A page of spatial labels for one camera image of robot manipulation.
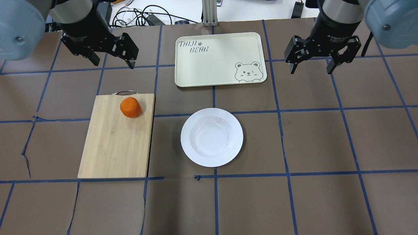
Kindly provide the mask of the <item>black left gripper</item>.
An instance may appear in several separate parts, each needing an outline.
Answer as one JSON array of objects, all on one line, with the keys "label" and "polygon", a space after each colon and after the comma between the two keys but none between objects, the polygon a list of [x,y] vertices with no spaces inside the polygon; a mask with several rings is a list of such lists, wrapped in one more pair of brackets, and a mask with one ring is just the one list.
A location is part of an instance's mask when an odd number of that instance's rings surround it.
[{"label": "black left gripper", "polygon": [[105,52],[126,60],[128,67],[134,69],[139,53],[139,48],[128,33],[122,33],[120,36],[107,33],[105,36],[100,36],[92,42],[88,42],[87,38],[83,42],[76,42],[75,38],[65,34],[62,36],[61,41],[73,55],[81,55],[88,58],[95,66],[98,66],[100,63],[100,58],[95,52]]}]

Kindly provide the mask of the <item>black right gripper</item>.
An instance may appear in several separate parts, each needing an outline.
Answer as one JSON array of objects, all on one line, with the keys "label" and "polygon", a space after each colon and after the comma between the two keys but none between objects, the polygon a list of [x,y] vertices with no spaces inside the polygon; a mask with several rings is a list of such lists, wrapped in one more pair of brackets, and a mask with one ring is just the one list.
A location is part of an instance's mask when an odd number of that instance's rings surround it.
[{"label": "black right gripper", "polygon": [[284,51],[284,59],[289,63],[290,73],[294,74],[302,61],[313,57],[331,56],[333,60],[327,61],[327,74],[332,74],[338,64],[352,62],[361,47],[358,36],[351,36],[336,43],[330,42],[329,39],[316,41],[294,35]]}]

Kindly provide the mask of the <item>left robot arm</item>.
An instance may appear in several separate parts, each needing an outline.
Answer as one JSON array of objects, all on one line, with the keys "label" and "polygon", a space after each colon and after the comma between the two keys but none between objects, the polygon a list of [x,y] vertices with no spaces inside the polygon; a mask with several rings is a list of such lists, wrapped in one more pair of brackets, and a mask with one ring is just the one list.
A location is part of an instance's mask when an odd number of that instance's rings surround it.
[{"label": "left robot arm", "polygon": [[63,31],[61,41],[73,55],[95,66],[96,52],[121,58],[134,68],[139,49],[127,33],[115,36],[98,11],[98,0],[2,0],[0,2],[1,59],[30,57],[43,37],[48,16]]}]

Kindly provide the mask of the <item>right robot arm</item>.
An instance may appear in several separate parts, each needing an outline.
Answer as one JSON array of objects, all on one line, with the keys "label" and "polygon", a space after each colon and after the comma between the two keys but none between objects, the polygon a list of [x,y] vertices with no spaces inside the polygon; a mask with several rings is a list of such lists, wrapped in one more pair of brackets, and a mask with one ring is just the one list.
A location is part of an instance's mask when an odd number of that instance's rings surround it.
[{"label": "right robot arm", "polygon": [[351,63],[361,41],[354,35],[365,21],[379,44],[391,49],[417,45],[418,3],[416,0],[306,0],[308,8],[319,10],[307,39],[294,35],[284,51],[291,74],[297,66],[314,57],[331,57],[327,73]]}]

